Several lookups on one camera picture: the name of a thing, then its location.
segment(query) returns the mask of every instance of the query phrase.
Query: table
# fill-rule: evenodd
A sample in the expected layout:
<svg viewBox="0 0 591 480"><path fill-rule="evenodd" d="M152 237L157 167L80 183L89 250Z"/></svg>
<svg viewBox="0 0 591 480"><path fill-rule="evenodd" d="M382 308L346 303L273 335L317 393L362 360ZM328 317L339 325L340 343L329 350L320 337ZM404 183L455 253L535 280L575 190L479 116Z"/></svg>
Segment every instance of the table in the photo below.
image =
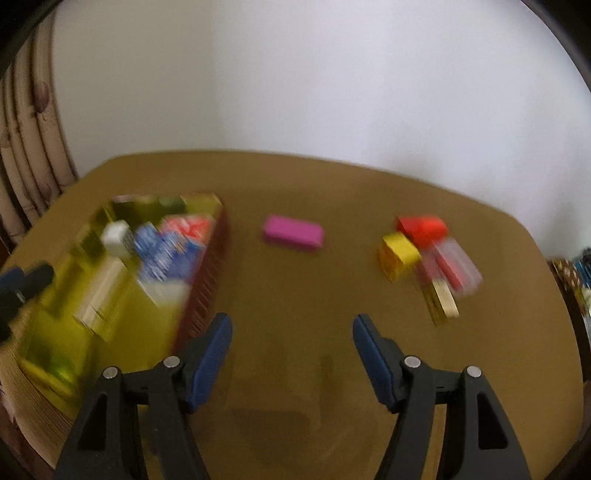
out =
<svg viewBox="0 0 591 480"><path fill-rule="evenodd" d="M376 401L355 351L351 327L360 312L433 368L479 365L534 479L575 441L579 354L543 256L515 219L420 181L285 155L116 158L59 198L7 266L54 262L113 195L199 191L221 196L232 230L215 308L233 318L235 337L209 403L190 420L212 478L374 477L395 417ZM324 248L310 254L265 244L260 228L269 213L320 223ZM394 216L420 213L445 219L484 277L478 293L459 302L460 318L437 327L412 276L391 283L375 261ZM0 380L26 438L55 465L69 424L16 367L23 324L15 322L0 352ZM438 407L424 478L434 478L443 426Z"/></svg>

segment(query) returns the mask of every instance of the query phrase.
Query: yellow tray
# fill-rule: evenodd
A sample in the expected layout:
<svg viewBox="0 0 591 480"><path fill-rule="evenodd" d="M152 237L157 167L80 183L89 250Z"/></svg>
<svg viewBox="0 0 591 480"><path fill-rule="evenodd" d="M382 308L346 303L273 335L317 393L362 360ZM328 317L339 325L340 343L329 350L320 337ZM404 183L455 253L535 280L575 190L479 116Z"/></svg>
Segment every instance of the yellow tray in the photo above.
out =
<svg viewBox="0 0 591 480"><path fill-rule="evenodd" d="M171 351L184 311L182 304L156 306L146 296L135 279L139 260L133 257L125 261L127 268L102 312L100 326L91 330L74 318L107 257L100 241L103 228L125 220L135 230L142 223L158 225L164 216L182 213L208 214L218 220L222 204L213 194L116 197L82 227L58 262L55 280L31 312L18 363L66 416L75 418L87 385L105 367L117 365L130 372L162 360Z"/></svg>

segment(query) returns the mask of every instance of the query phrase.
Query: blue gripper pad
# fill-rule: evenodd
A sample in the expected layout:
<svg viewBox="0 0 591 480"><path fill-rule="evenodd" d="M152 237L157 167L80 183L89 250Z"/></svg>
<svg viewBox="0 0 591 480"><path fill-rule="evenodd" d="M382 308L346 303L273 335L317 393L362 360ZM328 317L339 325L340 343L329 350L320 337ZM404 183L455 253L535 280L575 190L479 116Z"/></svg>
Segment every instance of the blue gripper pad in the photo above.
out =
<svg viewBox="0 0 591 480"><path fill-rule="evenodd" d="M353 341L375 396L388 410L392 410L396 405L392 372L360 316L353 321Z"/></svg>
<svg viewBox="0 0 591 480"><path fill-rule="evenodd" d="M224 315L210 337L209 344L205 347L195 369L193 383L187 397L190 413L196 411L209 398L232 342L232 332L232 320L228 315Z"/></svg>

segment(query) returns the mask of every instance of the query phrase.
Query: pink block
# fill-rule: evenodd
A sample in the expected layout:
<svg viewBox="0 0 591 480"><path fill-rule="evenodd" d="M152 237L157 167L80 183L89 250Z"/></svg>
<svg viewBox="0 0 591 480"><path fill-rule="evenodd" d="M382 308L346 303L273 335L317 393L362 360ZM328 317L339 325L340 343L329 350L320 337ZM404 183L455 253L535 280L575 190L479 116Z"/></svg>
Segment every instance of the pink block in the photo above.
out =
<svg viewBox="0 0 591 480"><path fill-rule="evenodd" d="M265 239L308 250L322 247L324 229L317 223L269 215L263 226Z"/></svg>

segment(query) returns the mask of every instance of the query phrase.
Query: white wall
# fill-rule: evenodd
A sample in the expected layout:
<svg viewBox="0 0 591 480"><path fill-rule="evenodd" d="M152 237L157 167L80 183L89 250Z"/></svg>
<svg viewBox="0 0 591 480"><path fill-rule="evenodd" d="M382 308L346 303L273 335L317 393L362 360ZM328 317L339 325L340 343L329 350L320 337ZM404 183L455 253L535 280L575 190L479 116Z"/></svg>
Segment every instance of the white wall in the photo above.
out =
<svg viewBox="0 0 591 480"><path fill-rule="evenodd" d="M81 174L238 148L432 181L591 244L591 94L519 0L66 0L56 94Z"/></svg>

